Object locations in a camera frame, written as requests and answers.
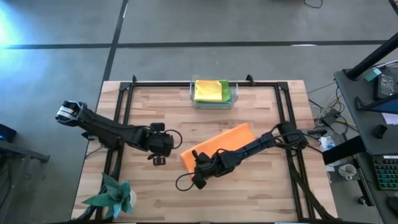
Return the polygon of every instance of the wooden table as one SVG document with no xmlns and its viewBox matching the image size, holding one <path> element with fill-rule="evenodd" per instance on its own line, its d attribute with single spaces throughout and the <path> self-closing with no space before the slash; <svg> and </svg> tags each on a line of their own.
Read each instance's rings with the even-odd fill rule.
<svg viewBox="0 0 398 224">
<path fill-rule="evenodd" d="M 304 82 L 288 83 L 298 128 L 312 129 L 314 123 Z M 104 82 L 97 113 L 113 119 L 119 84 Z M 157 167 L 147 160 L 148 153 L 125 147 L 119 180 L 130 180 L 137 194 L 137 204 L 133 214 L 122 212 L 116 222 L 297 221 L 287 160 L 280 148 L 264 150 L 246 159 L 234 172 L 210 178 L 203 190 L 193 187 L 188 192 L 180 192 L 175 188 L 175 179 L 187 172 L 179 156 L 181 152 L 242 123 L 249 123 L 257 137 L 279 123 L 273 88 L 239 87 L 239 100 L 234 108 L 220 111 L 195 110 L 189 89 L 185 87 L 135 87 L 129 124 L 149 125 L 152 122 L 164 122 L 166 129 L 180 131 L 183 143 L 172 151 L 166 166 Z M 310 144 L 318 148 L 316 141 Z M 98 142 L 91 142 L 88 153 L 98 146 Z M 303 156 L 312 192 L 328 212 L 337 217 L 322 155 L 306 149 Z M 98 193 L 105 157 L 106 150 L 102 149 L 86 159 L 72 218 L 85 210 L 82 201 Z M 190 183 L 187 177 L 178 184 L 185 188 Z M 307 214 L 302 193 L 300 198 L 304 214 Z"/>
</svg>

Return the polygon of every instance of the gray floor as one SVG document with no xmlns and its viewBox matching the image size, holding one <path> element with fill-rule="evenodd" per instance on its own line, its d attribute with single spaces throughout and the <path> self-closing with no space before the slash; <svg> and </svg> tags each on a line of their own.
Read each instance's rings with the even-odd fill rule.
<svg viewBox="0 0 398 224">
<path fill-rule="evenodd" d="M 0 0 L 0 45 L 109 44 L 121 3 Z M 319 10 L 294 0 L 130 0 L 119 42 L 386 40 L 398 29 L 397 20 L 387 0 L 325 0 Z M 313 90 L 377 47 L 118 49 L 110 80 L 130 80 L 133 74 L 139 80 L 188 80 L 198 74 L 242 79 L 250 73 L 255 79 L 304 80 Z M 0 123 L 18 130 L 19 145 L 51 155 L 46 166 L 31 165 L 32 178 L 24 180 L 6 223 L 70 218 L 87 142 L 80 129 L 61 126 L 54 116 L 63 100 L 96 107 L 108 54 L 109 49 L 0 49 Z M 397 57 L 394 51 L 384 61 Z M 323 105 L 335 88 L 309 97 Z M 347 111 L 343 115 L 351 120 Z M 331 187 L 340 218 L 380 222 L 376 209 L 356 203 L 360 191 L 354 182 Z"/>
</svg>

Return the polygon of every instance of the orange cloth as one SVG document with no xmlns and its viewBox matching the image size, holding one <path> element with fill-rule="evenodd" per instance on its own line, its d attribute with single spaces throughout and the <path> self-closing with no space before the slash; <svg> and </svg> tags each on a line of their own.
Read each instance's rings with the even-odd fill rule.
<svg viewBox="0 0 398 224">
<path fill-rule="evenodd" d="M 245 123 L 200 143 L 199 145 L 181 153 L 180 156 L 188 172 L 193 172 L 195 170 L 196 162 L 192 155 L 192 150 L 196 150 L 198 154 L 204 152 L 207 156 L 211 157 L 217 149 L 235 151 L 255 139 L 256 137 L 250 130 L 249 125 Z"/>
</svg>

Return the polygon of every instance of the clear plastic bin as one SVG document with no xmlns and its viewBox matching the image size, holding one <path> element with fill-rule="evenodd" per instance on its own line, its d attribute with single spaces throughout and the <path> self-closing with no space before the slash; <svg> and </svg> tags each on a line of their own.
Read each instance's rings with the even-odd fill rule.
<svg viewBox="0 0 398 224">
<path fill-rule="evenodd" d="M 229 90 L 231 92 L 231 101 L 225 103 L 196 102 L 194 99 L 195 99 L 195 82 L 197 80 L 228 80 Z M 199 75 L 193 75 L 190 81 L 189 92 L 190 92 L 190 99 L 192 100 L 193 106 L 196 109 L 231 109 L 234 106 L 234 103 L 237 102 L 239 98 L 238 81 L 237 80 L 231 81 L 228 77 L 209 78 Z"/>
</svg>

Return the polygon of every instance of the artificial plant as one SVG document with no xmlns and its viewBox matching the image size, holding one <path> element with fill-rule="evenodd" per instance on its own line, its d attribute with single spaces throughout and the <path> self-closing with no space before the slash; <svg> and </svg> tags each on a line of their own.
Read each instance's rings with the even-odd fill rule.
<svg viewBox="0 0 398 224">
<path fill-rule="evenodd" d="M 105 218 L 117 218 L 119 212 L 122 210 L 126 213 L 132 213 L 132 207 L 130 204 L 130 183 L 125 181 L 123 184 L 119 184 L 112 177 L 102 174 L 104 179 L 104 185 L 106 193 L 92 196 L 91 198 L 83 201 L 87 205 L 94 205 L 99 207 L 109 207 Z"/>
</svg>

